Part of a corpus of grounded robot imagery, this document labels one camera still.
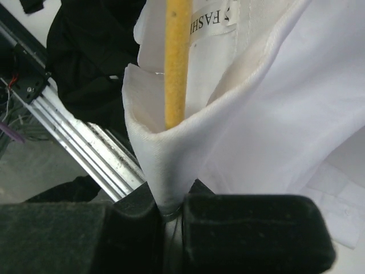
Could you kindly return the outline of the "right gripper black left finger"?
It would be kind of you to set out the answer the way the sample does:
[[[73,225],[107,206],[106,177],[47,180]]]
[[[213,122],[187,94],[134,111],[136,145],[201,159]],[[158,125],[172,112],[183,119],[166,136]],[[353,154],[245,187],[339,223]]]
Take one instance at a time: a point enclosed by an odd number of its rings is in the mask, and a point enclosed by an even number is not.
[[[1,206],[2,273],[162,273],[163,224],[147,184],[113,205]]]

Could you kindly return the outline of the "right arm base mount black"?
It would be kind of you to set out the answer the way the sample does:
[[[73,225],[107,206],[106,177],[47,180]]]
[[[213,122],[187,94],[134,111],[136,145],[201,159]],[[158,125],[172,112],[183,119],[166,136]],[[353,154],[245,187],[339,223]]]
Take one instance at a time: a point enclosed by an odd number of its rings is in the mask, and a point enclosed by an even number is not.
[[[1,80],[25,103],[40,95],[49,76],[21,45],[1,47]]]

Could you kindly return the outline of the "white shirt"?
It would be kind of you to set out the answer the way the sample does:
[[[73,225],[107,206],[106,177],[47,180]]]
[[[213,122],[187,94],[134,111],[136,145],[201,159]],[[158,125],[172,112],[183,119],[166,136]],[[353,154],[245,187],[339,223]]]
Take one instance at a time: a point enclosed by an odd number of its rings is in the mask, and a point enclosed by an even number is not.
[[[301,194],[332,238],[364,229],[364,2],[194,1],[185,119],[164,123],[164,1],[134,29],[128,135],[165,217],[194,180],[218,194]]]

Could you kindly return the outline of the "yellow plastic hanger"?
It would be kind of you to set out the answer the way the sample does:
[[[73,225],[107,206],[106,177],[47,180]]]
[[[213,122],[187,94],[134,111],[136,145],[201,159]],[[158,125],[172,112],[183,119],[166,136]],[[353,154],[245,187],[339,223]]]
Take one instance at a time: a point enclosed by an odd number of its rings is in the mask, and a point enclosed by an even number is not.
[[[165,127],[180,124],[185,117],[192,1],[166,1],[164,93]]]

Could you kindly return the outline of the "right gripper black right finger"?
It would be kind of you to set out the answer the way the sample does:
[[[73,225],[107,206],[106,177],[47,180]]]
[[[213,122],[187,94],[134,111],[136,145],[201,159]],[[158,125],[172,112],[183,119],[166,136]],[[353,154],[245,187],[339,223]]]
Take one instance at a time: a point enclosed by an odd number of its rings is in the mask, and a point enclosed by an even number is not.
[[[304,196],[218,195],[196,180],[182,216],[184,273],[323,273],[336,260]]]

